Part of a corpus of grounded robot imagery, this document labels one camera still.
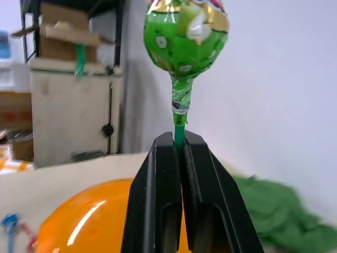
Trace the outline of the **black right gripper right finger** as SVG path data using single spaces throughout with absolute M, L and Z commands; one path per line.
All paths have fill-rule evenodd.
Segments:
M 185 134 L 182 194 L 192 253 L 264 253 L 239 188 L 204 139 Z

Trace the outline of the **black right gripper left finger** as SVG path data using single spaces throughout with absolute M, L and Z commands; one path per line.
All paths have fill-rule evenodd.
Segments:
M 121 253 L 177 253 L 181 221 L 179 162 L 172 134 L 165 132 L 131 184 Z

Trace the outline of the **green lollipop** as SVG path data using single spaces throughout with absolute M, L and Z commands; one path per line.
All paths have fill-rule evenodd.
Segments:
M 193 81 L 207 71 L 229 37 L 223 0 L 150 0 L 144 46 L 172 82 L 174 142 L 183 150 Z

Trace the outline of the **green cloth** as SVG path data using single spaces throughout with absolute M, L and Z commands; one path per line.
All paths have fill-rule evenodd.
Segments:
M 264 246 L 290 253 L 332 253 L 337 227 L 307 211 L 296 192 L 257 177 L 233 177 Z

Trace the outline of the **beige wooden cabinet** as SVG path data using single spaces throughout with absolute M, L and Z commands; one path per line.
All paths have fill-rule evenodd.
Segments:
M 57 164 L 118 151 L 122 69 L 34 59 L 29 64 L 34 164 Z

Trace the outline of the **red wrapped lollipop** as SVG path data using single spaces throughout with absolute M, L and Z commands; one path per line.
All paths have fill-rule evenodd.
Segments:
M 35 252 L 35 246 L 37 245 L 37 236 L 32 231 L 30 226 L 26 222 L 20 223 L 20 229 L 27 235 L 28 237 L 28 243 L 27 243 L 27 253 L 34 253 Z

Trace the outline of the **orange and white box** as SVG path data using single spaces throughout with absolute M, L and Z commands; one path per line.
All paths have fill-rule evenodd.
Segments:
M 0 176 L 31 171 L 34 171 L 32 162 L 13 160 L 10 145 L 0 145 Z

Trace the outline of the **small open cardboard box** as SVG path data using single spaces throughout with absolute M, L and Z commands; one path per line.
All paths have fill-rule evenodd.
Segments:
M 18 161 L 33 161 L 33 131 L 0 130 L 0 157 Z

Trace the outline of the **blue wrapped lollipop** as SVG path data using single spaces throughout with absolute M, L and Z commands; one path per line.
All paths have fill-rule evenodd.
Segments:
M 1 226 L 7 235 L 7 253 L 14 253 L 14 236 L 18 221 L 19 216 L 16 213 L 7 214 L 1 221 Z

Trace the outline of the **brown cardboard box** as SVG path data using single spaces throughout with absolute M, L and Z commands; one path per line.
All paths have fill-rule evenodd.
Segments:
M 117 0 L 20 0 L 22 28 L 12 38 L 33 37 L 31 57 L 88 63 L 113 63 L 114 41 L 96 17 L 110 12 Z

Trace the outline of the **white water dispenser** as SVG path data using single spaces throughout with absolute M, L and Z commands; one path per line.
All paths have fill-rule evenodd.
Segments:
M 29 65 L 19 54 L 18 43 L 0 30 L 0 91 L 29 92 Z

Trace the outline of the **black metal shelf frame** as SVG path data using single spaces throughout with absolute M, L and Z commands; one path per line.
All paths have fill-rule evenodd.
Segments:
M 121 62 L 121 40 L 122 24 L 125 0 L 19 0 L 21 9 L 22 28 L 26 27 L 26 14 L 32 15 L 33 25 L 37 25 L 41 15 L 41 4 L 51 3 L 59 6 L 85 11 L 90 18 L 100 16 L 104 13 L 114 12 L 114 19 L 106 28 L 115 29 L 114 33 L 114 65 L 119 66 Z

